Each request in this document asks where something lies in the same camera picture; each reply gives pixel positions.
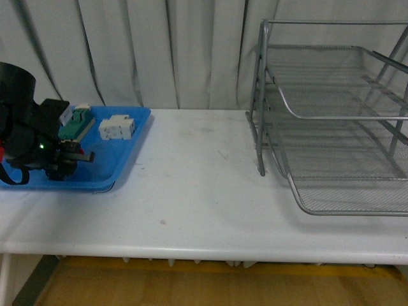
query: metal frame rod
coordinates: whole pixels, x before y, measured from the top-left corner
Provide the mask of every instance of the metal frame rod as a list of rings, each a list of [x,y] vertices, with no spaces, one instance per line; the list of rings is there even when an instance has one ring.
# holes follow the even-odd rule
[[[392,20],[392,21],[339,21],[339,20],[268,20],[269,24],[338,24],[343,26],[397,26],[408,24],[408,20]]]

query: metal wire mesh tray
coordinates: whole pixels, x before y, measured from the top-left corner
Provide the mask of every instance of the metal wire mesh tray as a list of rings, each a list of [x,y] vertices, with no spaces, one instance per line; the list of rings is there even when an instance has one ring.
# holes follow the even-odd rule
[[[280,174],[305,212],[408,216],[408,67],[393,59],[408,26],[386,57],[361,47],[268,45],[274,23],[408,22],[263,20],[247,112],[260,174],[265,175],[266,135]]]
[[[408,68],[360,47],[269,46],[268,73],[288,111],[300,119],[408,119],[405,88],[389,88],[388,73],[408,82]]]
[[[283,103],[265,114],[299,206],[310,214],[408,214],[408,141],[377,121],[296,119]]]

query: curtain fold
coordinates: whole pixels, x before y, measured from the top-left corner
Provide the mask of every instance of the curtain fold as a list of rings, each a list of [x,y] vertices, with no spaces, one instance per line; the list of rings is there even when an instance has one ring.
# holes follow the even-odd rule
[[[58,98],[54,83],[73,105],[149,108],[248,109],[262,18],[408,19],[406,0],[0,0],[0,6],[0,61],[34,75],[38,103]],[[362,40],[387,55],[399,34],[272,29],[273,42]],[[407,50],[398,60],[406,62]]]

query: white electrical connector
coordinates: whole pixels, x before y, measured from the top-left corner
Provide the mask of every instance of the white electrical connector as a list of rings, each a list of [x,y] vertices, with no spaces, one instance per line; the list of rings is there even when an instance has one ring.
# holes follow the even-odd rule
[[[135,121],[129,115],[113,115],[110,119],[102,120],[99,133],[103,140],[132,139],[135,132]]]
[[[66,126],[66,124],[71,120],[71,118],[72,118],[72,110],[71,110],[71,107],[68,105],[68,107],[61,114],[61,116],[59,116],[59,122],[62,124],[62,126]]]
[[[80,110],[91,110],[91,106],[87,103],[82,103],[79,104],[75,107],[76,110],[80,109]]]

